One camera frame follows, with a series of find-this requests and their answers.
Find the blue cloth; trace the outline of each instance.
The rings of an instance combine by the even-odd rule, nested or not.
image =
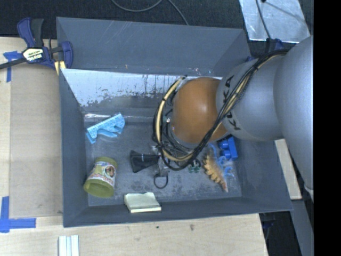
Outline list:
[[[87,129],[87,137],[91,144],[96,142],[98,134],[106,135],[107,137],[115,138],[117,134],[121,134],[125,125],[124,118],[121,113],[106,119]]]

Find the blue tape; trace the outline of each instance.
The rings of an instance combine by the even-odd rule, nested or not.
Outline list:
[[[10,197],[3,197],[0,215],[0,233],[9,233],[10,229],[36,227],[36,218],[9,219],[9,204]]]
[[[10,52],[5,52],[4,53],[5,58],[7,59],[8,62],[12,60],[17,60],[22,58],[22,54],[17,52],[17,51],[10,51]],[[7,68],[7,78],[6,82],[10,82],[12,80],[12,68],[8,67]]]

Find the green object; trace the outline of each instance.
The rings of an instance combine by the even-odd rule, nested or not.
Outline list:
[[[94,167],[83,185],[84,190],[97,197],[113,196],[117,167],[117,162],[110,157],[96,158]]]

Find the wooden board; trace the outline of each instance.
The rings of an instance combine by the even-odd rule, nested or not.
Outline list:
[[[257,214],[63,229],[38,218],[37,229],[0,235],[1,255],[57,255],[58,237],[79,235],[80,255],[266,256]]]

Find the clamp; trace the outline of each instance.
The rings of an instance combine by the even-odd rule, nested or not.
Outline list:
[[[70,68],[74,59],[72,45],[65,41],[61,46],[47,48],[41,38],[41,30],[44,19],[32,19],[30,17],[19,21],[17,25],[19,36],[26,42],[27,48],[21,52],[22,58],[11,60],[0,65],[0,69],[12,67],[20,63],[37,63],[55,69],[59,73],[59,61],[56,61],[52,54],[63,52],[63,62],[66,68]]]

